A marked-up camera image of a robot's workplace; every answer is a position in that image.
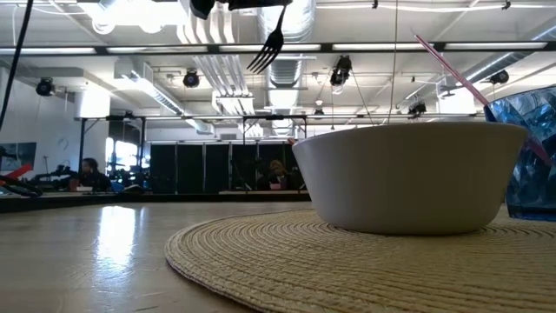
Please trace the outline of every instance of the cable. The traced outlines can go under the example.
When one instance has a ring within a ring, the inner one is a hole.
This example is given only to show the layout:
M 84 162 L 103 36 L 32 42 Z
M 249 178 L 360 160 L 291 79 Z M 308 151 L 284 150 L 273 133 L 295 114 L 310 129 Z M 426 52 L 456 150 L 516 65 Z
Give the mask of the cable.
M 62 16 L 68 16 L 68 15 L 87 15 L 87 12 L 55 12 L 55 11 L 41 10 L 41 9 L 37 9 L 37 8 L 33 8 L 33 10 L 37 10 L 37 11 L 39 11 L 39 12 L 46 13 L 46 14 L 62 15 Z
M 394 66 L 392 68 L 392 87 L 390 90 L 390 110 L 388 111 L 388 120 L 387 125 L 390 124 L 390 117 L 392 116 L 392 109 L 394 108 L 394 82 L 396 80 L 396 59 L 397 59 L 397 52 L 398 52 L 398 2 L 396 0 L 396 19 L 394 25 Z
M 374 124 L 373 118 L 371 117 L 371 111 L 368 110 L 367 104 L 365 103 L 365 98 L 363 94 L 361 94 L 361 90 L 359 89 L 359 84 L 357 83 L 357 78 L 355 77 L 354 69 L 351 69 L 351 76 L 354 77 L 355 85 L 357 86 L 357 91 L 359 91 L 359 97 L 361 97 L 361 101 L 363 102 L 363 106 L 365 106 L 365 110 L 367 111 L 368 118 L 371 120 L 371 124 Z
M 27 26 L 29 25 L 32 8 L 33 0 L 27 0 L 25 15 L 23 16 L 21 30 L 19 31 L 19 39 L 17 39 L 16 52 L 14 53 L 14 58 L 11 62 L 10 74 L 8 75 L 8 81 L 6 82 L 6 91 L 4 92 L 2 111 L 0 112 L 0 130 L 2 130 L 3 120 L 6 117 L 6 111 L 8 110 L 11 86 L 13 85 L 14 79 L 16 78 L 17 63 L 19 62 L 19 56 L 21 55 L 21 49 L 23 47 L 23 42 L 25 41 L 25 34 L 27 33 Z
M 35 186 L 31 186 L 27 183 L 20 182 L 15 178 L 0 175 L 0 182 L 2 181 L 4 181 L 5 184 L 0 187 L 16 195 L 31 196 L 31 197 L 37 197 L 43 195 L 42 190 L 38 189 Z

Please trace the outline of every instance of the glass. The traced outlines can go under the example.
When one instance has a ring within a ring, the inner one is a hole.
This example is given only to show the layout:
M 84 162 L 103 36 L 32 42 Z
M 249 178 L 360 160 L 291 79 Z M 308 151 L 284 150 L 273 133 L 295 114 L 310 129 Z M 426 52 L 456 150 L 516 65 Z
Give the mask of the glass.
M 542 160 L 524 145 L 506 192 L 510 216 L 556 222 L 556 86 L 496 100 L 486 119 L 526 127 L 552 160 Z

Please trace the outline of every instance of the pink straw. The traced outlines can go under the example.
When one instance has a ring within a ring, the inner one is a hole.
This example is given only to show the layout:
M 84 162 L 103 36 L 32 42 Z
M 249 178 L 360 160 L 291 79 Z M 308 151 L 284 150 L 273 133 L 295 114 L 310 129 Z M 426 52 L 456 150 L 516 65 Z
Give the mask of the pink straw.
M 433 55 L 433 57 L 438 60 L 438 62 L 440 62 L 444 68 L 446 68 L 446 70 L 448 70 L 465 88 L 467 88 L 467 90 L 469 90 L 477 100 L 479 100 L 481 103 L 483 103 L 484 106 L 488 106 L 488 100 L 483 97 L 483 95 L 480 94 L 480 91 L 478 91 L 472 83 L 469 83 L 468 80 L 466 80 L 457 70 L 455 70 L 452 65 L 450 65 L 450 63 L 443 57 L 440 55 L 440 53 L 438 53 L 438 51 L 433 48 L 433 46 L 427 42 L 427 40 L 421 38 L 419 35 L 414 34 L 415 39 L 417 39 L 417 41 L 430 53 Z M 552 166 L 553 165 L 553 160 L 550 158 L 550 156 L 548 156 L 548 153 L 546 153 L 545 149 L 543 148 L 543 146 L 538 143 L 535 139 L 529 137 L 527 138 L 527 142 L 526 145 L 531 148 L 531 150 L 538 156 L 540 157 L 541 160 L 543 160 L 546 165 L 548 166 Z

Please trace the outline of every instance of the white bowl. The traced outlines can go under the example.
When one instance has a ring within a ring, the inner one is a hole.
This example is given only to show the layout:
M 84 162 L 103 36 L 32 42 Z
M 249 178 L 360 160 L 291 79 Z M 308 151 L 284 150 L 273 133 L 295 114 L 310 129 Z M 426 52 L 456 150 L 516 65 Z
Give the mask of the white bowl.
M 447 235 L 492 222 L 526 136 L 503 123 L 408 123 L 311 137 L 293 150 L 324 221 Z

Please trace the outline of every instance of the fork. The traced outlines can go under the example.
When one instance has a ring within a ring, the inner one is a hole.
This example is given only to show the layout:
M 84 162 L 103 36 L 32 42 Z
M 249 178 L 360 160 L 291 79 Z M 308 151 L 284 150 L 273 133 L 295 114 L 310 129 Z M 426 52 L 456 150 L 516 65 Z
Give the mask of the fork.
M 259 54 L 247 67 L 255 74 L 261 74 L 280 54 L 281 47 L 284 45 L 284 35 L 281 33 L 281 22 L 284 20 L 284 13 L 286 13 L 286 5 L 281 11 L 276 29 L 270 33 Z

